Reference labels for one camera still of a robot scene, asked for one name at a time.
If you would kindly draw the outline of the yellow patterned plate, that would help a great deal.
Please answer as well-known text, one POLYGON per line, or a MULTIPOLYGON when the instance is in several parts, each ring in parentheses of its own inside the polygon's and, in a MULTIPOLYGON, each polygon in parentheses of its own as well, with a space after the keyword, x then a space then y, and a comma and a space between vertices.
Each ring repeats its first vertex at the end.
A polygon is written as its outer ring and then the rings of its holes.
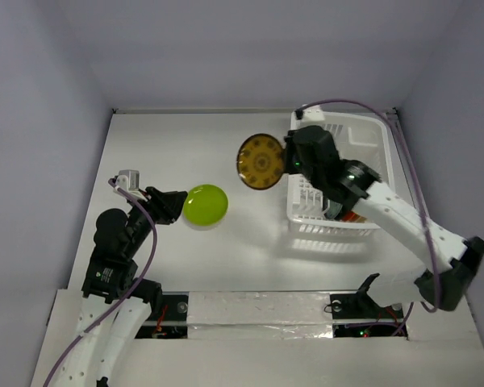
POLYGON ((273 136, 259 133, 248 137, 236 157, 236 170, 242 182, 254 190, 274 187, 284 174, 284 148, 273 136))

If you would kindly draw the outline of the lime green plate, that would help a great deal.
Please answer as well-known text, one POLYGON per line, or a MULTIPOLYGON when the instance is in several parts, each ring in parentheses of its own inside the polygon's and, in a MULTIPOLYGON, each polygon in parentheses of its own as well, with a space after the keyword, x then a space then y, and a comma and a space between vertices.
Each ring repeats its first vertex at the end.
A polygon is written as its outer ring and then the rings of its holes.
POLYGON ((228 207, 228 197, 221 188, 203 184, 188 192, 182 213, 189 223, 210 227, 223 220, 228 207))

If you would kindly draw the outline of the orange red plate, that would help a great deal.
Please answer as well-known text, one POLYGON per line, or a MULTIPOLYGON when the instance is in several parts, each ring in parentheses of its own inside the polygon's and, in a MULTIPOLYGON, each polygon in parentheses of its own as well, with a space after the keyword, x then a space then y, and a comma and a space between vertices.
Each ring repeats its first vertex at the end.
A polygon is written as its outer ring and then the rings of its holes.
POLYGON ((347 222, 347 223, 356 223, 356 220, 358 219, 359 216, 360 216, 359 214, 349 211, 341 218, 341 221, 347 222))

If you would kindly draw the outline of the blue grey patterned plate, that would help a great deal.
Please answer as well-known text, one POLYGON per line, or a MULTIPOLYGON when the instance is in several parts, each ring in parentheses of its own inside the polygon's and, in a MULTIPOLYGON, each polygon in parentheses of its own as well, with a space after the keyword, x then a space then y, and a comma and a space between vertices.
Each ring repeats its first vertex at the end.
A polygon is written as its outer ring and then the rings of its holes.
POLYGON ((327 198, 323 199, 323 216, 325 219, 339 220, 342 210, 343 206, 340 203, 334 202, 327 198))

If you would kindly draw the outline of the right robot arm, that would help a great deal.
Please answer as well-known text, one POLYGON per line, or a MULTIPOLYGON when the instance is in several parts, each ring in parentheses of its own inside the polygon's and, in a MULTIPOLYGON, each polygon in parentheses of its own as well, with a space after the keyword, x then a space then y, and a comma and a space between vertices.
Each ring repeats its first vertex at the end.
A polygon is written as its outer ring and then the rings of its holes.
POLYGON ((484 240, 444 229, 400 198, 368 165, 340 157, 332 134, 310 125, 285 137, 285 171, 301 174, 343 212, 367 218, 400 242, 422 267, 392 275, 373 273, 355 293, 355 306, 373 316, 385 306, 425 302, 454 311, 478 273, 484 240))

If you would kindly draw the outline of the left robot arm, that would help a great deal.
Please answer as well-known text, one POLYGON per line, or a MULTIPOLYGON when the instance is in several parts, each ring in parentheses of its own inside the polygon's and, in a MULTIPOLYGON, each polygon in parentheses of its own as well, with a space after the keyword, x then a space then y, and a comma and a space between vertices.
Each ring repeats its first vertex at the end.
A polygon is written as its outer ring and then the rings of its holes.
POLYGON ((46 386, 112 386, 136 334, 162 310, 161 284, 145 279, 134 256, 156 226, 179 218, 187 193, 114 187, 129 212, 109 209, 95 223, 94 249, 81 287, 75 337, 52 366, 46 386))

